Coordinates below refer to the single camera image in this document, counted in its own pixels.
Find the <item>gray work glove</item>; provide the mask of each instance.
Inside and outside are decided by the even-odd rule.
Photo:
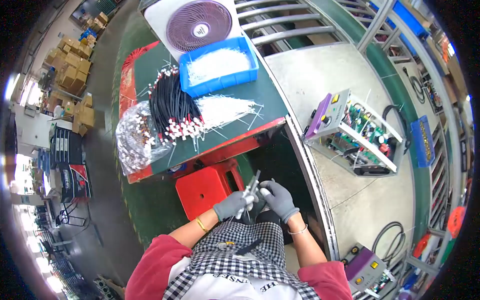
[[[213,210],[215,211],[218,220],[222,221],[225,218],[236,216],[239,210],[245,208],[248,203],[251,203],[253,196],[246,196],[243,198],[243,192],[233,192],[222,202],[215,204]]]
[[[280,184],[275,181],[263,181],[260,183],[260,187],[260,193],[267,201],[268,206],[276,212],[283,223],[286,224],[291,216],[300,211],[293,205],[290,192]]]

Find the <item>red sleeve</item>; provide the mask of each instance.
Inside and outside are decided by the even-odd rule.
[[[190,248],[169,235],[154,238],[128,280],[125,299],[162,299],[172,266],[191,254]]]
[[[341,262],[327,262],[300,268],[301,281],[315,289],[322,300],[352,300],[347,276]]]

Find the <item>checkered apron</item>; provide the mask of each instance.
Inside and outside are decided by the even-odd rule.
[[[245,261],[233,257],[237,250],[250,246],[258,239],[262,242],[250,251],[257,260]],[[226,241],[234,244],[219,248],[219,243]],[[196,278],[204,274],[274,280],[294,287],[303,299],[319,299],[312,287],[285,270],[282,229],[275,223],[245,225],[224,222],[194,247],[190,259],[190,265],[168,284],[163,299],[182,298]]]

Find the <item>purple fan grille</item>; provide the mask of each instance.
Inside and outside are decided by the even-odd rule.
[[[208,28],[208,33],[202,37],[193,34],[200,24]],[[177,9],[170,17],[167,39],[178,51],[189,52],[226,39],[231,28],[232,17],[225,6],[210,0],[193,1]]]

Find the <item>worker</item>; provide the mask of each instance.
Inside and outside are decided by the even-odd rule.
[[[234,217],[253,196],[234,192],[190,223],[154,238],[128,281],[125,299],[351,300],[343,264],[327,261],[287,189],[274,181],[260,187],[267,205],[253,225]],[[298,277],[285,269],[280,220],[293,238]]]

